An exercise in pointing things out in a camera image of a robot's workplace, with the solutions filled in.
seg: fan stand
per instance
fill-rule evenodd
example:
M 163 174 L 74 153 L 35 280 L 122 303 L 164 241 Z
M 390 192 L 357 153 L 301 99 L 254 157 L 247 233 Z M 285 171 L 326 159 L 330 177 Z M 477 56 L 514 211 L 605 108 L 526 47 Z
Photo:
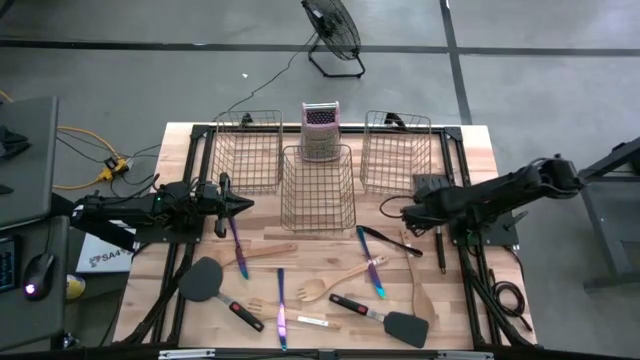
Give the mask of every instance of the fan stand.
M 313 53 L 316 48 L 318 47 L 318 43 L 320 42 L 320 37 L 318 36 L 316 38 L 316 41 L 313 43 L 313 46 L 311 47 L 311 49 L 309 50 L 309 61 L 311 61 L 313 63 L 313 65 L 315 65 L 318 70 L 320 70 L 320 72 L 322 73 L 322 76 L 324 77 L 329 77 L 329 78 L 348 78 L 348 77 L 355 77 L 360 79 L 360 77 L 365 73 L 366 69 L 364 68 L 364 64 L 362 64 L 362 60 L 360 60 L 360 56 L 356 55 L 356 60 L 358 60 L 358 64 L 360 64 L 360 68 L 362 68 L 362 72 L 357 73 L 357 74 L 327 74 L 322 67 L 320 67 L 320 65 L 318 65 L 318 63 L 313 59 L 313 56 L 311 56 L 311 53 Z

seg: keyboard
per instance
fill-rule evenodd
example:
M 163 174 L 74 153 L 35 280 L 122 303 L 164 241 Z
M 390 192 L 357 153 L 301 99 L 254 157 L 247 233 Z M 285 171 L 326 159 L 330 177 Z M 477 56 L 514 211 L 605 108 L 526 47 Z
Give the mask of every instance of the keyboard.
M 18 235 L 0 238 L 0 293 L 18 287 L 17 247 L 19 245 Z

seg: wooden table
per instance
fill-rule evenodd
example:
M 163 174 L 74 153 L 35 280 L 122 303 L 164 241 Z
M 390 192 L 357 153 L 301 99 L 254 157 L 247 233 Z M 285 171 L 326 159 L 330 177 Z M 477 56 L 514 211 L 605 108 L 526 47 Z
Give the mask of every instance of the wooden table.
M 167 124 L 156 168 L 156 173 L 161 174 L 159 183 L 182 179 L 192 125 L 190 123 Z M 487 127 L 462 126 L 461 129 L 471 181 L 478 183 L 496 177 L 498 173 Z M 298 135 L 285 134 L 284 145 L 294 145 L 298 138 Z M 402 222 L 399 219 L 382 216 L 378 212 L 378 205 L 384 197 L 365 194 L 358 180 L 362 135 L 344 135 L 343 143 L 351 147 L 353 154 L 357 223 L 373 227 L 388 237 L 400 241 Z M 431 146 L 432 172 L 444 174 L 442 151 L 435 137 Z M 452 151 L 452 154 L 456 181 L 461 184 L 455 151 Z M 196 160 L 194 176 L 198 173 L 198 168 L 199 160 Z M 247 259 L 250 280 L 242 278 L 235 263 L 230 264 L 225 267 L 221 291 L 245 305 L 252 297 L 259 297 L 275 304 L 278 300 L 276 269 L 283 267 L 285 268 L 287 308 L 324 313 L 328 319 L 340 321 L 343 325 L 341 330 L 332 330 L 289 321 L 287 328 L 290 348 L 411 349 L 409 345 L 385 334 L 382 324 L 330 303 L 327 296 L 305 303 L 296 299 L 296 290 L 306 280 L 336 274 L 363 262 L 363 251 L 355 235 L 355 229 L 294 234 L 283 230 L 280 226 L 279 194 L 248 197 L 255 200 L 255 206 L 237 217 L 243 249 L 257 249 L 287 243 L 297 244 L 298 249 L 276 256 Z M 394 206 L 397 207 L 395 209 L 397 211 L 402 201 L 396 204 L 398 205 L 390 205 L 387 211 L 394 211 Z M 202 243 L 196 247 L 194 261 L 203 256 L 216 258 L 219 250 L 229 250 L 234 247 L 230 236 L 227 239 L 218 239 L 214 235 L 213 220 L 215 220 L 213 217 L 207 219 Z M 424 256 L 418 258 L 417 263 L 423 286 L 431 297 L 438 315 L 438 321 L 431 324 L 425 348 L 471 349 L 473 344 L 458 253 L 449 241 L 446 229 L 443 231 L 445 231 L 447 262 L 445 275 L 441 274 L 438 268 L 433 232 L 412 241 L 413 246 L 424 251 Z M 368 245 L 372 256 L 390 257 L 389 262 L 378 269 L 387 292 L 387 299 L 378 297 L 366 274 L 360 274 L 338 284 L 331 292 L 353 298 L 380 312 L 412 313 L 411 276 L 405 253 L 373 239 L 368 241 Z M 167 249 L 168 246 L 165 244 L 154 244 L 135 258 L 117 322 L 115 340 L 130 334 L 156 300 Z M 498 281 L 513 282 L 525 293 L 522 274 L 512 254 L 502 248 L 488 247 L 486 258 Z M 485 307 L 478 296 L 475 298 L 478 302 L 482 333 L 486 339 L 489 339 Z M 509 299 L 505 295 L 505 302 L 510 301 L 514 299 Z M 531 322 L 528 306 L 524 316 Z M 171 328 L 172 318 L 173 302 L 167 308 L 164 336 Z M 534 333 L 528 332 L 519 320 L 511 320 L 525 338 L 535 342 Z M 233 315 L 217 299 L 202 303 L 187 302 L 180 346 L 280 348 L 275 320 L 266 320 L 264 323 L 266 328 L 262 333 L 258 333 Z

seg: concrete floor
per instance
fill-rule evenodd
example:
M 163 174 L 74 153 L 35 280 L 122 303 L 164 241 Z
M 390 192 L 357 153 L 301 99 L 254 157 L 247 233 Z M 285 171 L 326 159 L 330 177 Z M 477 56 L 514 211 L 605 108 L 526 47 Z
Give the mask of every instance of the concrete floor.
M 344 2 L 365 45 L 447 44 L 438 0 Z M 449 5 L 459 46 L 640 47 L 640 5 L 634 0 Z M 311 33 L 297 0 L 21 0 L 0 21 L 2 37 L 50 40 L 296 45 Z M 166 122 L 211 120 L 291 55 L 5 48 L 0 89 L 16 99 L 57 95 L 61 124 L 91 129 L 132 153 L 159 143 Z M 359 81 L 323 79 L 304 57 L 243 108 L 277 108 L 285 120 L 296 121 L 302 101 L 339 100 L 345 122 L 361 121 L 370 109 L 397 109 L 426 114 L 436 124 L 461 123 L 447 54 L 365 53 L 367 74 Z M 330 54 L 318 57 L 334 69 L 353 66 Z M 460 62 L 472 121 L 489 126 L 501 173 L 558 152 L 584 168 L 640 133 L 640 57 L 476 55 Z M 140 160 L 132 177 L 153 171 L 153 158 Z M 94 165 L 59 146 L 55 182 L 83 183 L 98 170 Z M 130 188 L 119 184 L 117 190 Z M 606 272 L 582 200 L 540 200 L 526 210 L 518 231 L 540 344 L 638 356 L 640 287 L 591 295 L 582 290 L 584 280 Z M 102 338 L 111 314 L 102 309 L 113 309 L 116 299 L 73 310 L 77 323 L 70 326 L 85 344 Z

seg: wooden spoon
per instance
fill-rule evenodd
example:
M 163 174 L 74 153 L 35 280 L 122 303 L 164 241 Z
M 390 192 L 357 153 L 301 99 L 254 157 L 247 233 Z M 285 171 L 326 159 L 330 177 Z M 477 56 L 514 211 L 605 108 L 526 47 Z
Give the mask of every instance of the wooden spoon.
M 297 249 L 298 249 L 298 244 L 280 244 L 280 245 L 273 245 L 273 246 L 265 246 L 263 248 L 258 248 L 258 249 L 242 250 L 242 254 L 246 259 L 246 258 L 256 257 L 256 256 L 266 256 L 266 255 L 279 254 L 279 253 L 288 252 L 288 251 L 295 251 Z M 218 263 L 220 263 L 220 266 L 222 267 L 227 266 L 232 262 L 236 261 L 236 253 L 234 250 L 220 251 L 218 256 L 216 256 L 216 260 L 218 260 Z
M 405 245 L 410 246 L 409 234 L 406 230 L 401 230 L 402 241 Z M 416 265 L 416 258 L 407 253 L 407 262 L 409 263 L 409 270 L 411 271 L 411 278 L 413 279 L 413 314 L 421 319 L 427 320 L 431 326 L 435 325 L 436 310 L 433 308 L 433 302 L 431 298 L 427 296 L 427 293 L 422 287 L 422 281 L 420 280 L 420 272 Z
M 378 266 L 380 264 L 386 263 L 387 261 L 389 261 L 388 256 L 378 256 L 377 258 L 373 259 L 373 265 Z M 302 287 L 298 289 L 298 299 L 302 301 L 313 301 L 326 293 L 335 284 L 361 272 L 364 272 L 368 268 L 369 263 L 366 262 L 336 276 L 307 280 L 304 284 L 302 284 Z
M 276 305 L 257 298 L 249 300 L 247 310 L 261 320 L 275 319 L 278 316 L 278 307 Z M 330 329 L 342 328 L 342 323 L 338 321 L 325 320 L 326 316 L 323 314 L 303 313 L 300 310 L 285 309 L 284 317 L 287 320 L 324 326 Z

